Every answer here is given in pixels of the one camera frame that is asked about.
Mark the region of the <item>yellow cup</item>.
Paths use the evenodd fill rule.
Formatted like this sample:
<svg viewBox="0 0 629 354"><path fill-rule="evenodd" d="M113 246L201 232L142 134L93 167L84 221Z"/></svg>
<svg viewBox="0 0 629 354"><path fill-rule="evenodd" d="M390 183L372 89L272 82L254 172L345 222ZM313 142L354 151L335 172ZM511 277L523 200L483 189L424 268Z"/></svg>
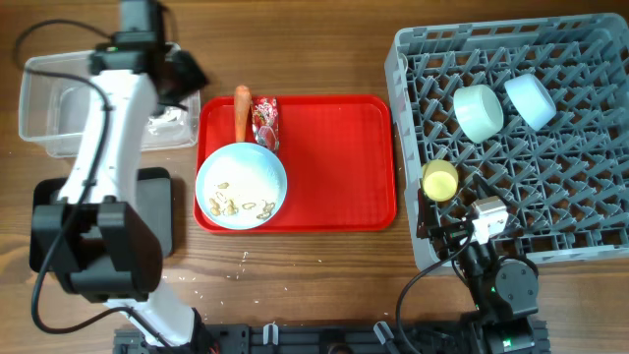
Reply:
<svg viewBox="0 0 629 354"><path fill-rule="evenodd" d="M435 159L422 167L422 189L435 202L451 200L458 190L459 177L452 163Z"/></svg>

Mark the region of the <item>orange carrot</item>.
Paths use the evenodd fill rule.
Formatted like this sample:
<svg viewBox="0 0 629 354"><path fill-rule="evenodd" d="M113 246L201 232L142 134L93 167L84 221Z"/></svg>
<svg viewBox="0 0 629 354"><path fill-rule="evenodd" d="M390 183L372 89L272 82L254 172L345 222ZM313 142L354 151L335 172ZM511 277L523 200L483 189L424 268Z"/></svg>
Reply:
<svg viewBox="0 0 629 354"><path fill-rule="evenodd" d="M234 92L234 127L235 142L243 143L246 139L252 95L246 86L238 86Z"/></svg>

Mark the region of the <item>red snack wrapper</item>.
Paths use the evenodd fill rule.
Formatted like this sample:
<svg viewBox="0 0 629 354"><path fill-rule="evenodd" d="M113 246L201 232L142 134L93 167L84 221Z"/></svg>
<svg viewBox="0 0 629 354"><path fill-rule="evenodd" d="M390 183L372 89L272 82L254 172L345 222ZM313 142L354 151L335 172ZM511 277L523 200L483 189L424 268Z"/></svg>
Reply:
<svg viewBox="0 0 629 354"><path fill-rule="evenodd" d="M256 142L273 153L279 150L279 110L275 97L257 97L252 102Z"/></svg>

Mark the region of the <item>green bowl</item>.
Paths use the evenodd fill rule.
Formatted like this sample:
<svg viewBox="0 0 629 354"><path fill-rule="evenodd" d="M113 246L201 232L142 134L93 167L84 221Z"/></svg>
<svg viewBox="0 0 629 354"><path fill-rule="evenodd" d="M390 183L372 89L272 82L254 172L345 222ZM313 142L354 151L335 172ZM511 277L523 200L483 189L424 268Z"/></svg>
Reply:
<svg viewBox="0 0 629 354"><path fill-rule="evenodd" d="M453 106L463 133L475 144L486 141L503 128L501 104L487 85L458 88L453 94Z"/></svg>

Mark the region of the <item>light blue plate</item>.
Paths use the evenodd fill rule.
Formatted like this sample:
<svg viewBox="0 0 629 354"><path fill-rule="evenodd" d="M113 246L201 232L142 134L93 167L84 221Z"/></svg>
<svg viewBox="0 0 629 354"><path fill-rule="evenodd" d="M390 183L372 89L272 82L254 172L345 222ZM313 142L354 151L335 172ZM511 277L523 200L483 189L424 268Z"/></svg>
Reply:
<svg viewBox="0 0 629 354"><path fill-rule="evenodd" d="M281 209L288 178L279 158L265 147L235 143L201 163L196 198L201 214L227 230L251 230Z"/></svg>

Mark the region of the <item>light blue bowl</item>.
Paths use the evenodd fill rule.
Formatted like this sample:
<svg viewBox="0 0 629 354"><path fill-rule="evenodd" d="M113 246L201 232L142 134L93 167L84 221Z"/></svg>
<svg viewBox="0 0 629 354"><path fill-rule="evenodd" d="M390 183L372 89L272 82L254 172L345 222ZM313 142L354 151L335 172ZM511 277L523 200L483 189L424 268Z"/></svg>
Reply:
<svg viewBox="0 0 629 354"><path fill-rule="evenodd" d="M504 87L518 114L534 131L539 131L555 116L557 110L552 97L533 74L508 80Z"/></svg>

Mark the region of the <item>white plastic spoon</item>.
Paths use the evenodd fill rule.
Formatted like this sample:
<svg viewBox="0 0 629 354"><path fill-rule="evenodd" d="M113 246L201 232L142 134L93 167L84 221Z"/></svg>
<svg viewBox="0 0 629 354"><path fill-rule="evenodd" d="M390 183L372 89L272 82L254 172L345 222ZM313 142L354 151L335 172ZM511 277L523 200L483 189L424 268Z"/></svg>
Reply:
<svg viewBox="0 0 629 354"><path fill-rule="evenodd" d="M398 59L401 62L401 70L404 74L408 73L409 70L409 62L408 62L408 58L406 55L404 55L403 53L399 52L398 53Z"/></svg>

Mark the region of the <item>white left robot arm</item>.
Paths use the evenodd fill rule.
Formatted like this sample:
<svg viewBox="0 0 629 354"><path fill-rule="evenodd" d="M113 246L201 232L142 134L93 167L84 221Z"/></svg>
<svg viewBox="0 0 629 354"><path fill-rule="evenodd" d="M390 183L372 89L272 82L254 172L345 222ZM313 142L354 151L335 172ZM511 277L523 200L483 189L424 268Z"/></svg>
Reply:
<svg viewBox="0 0 629 354"><path fill-rule="evenodd" d="M166 7L124 1L121 27L89 57L92 91L80 150L57 200L37 206L31 233L39 278L56 275L63 290L124 314L160 350L207 353L214 344L199 312L162 278L158 238L137 211L143 131L168 107L182 108L206 76L192 55L174 50Z"/></svg>

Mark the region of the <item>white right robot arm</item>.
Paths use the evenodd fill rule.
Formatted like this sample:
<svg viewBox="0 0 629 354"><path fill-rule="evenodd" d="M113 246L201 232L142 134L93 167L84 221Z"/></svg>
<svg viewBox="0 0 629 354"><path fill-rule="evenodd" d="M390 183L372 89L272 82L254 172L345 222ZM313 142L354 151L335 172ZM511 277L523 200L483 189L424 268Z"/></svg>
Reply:
<svg viewBox="0 0 629 354"><path fill-rule="evenodd" d="M461 221L441 227L426 223L425 203L418 193L417 235L441 241L448 263L471 293L476 310L461 316L455 336L461 353L543 353L546 331L536 328L539 270L522 256L500 256L490 239L507 231L509 213L498 196L472 203Z"/></svg>

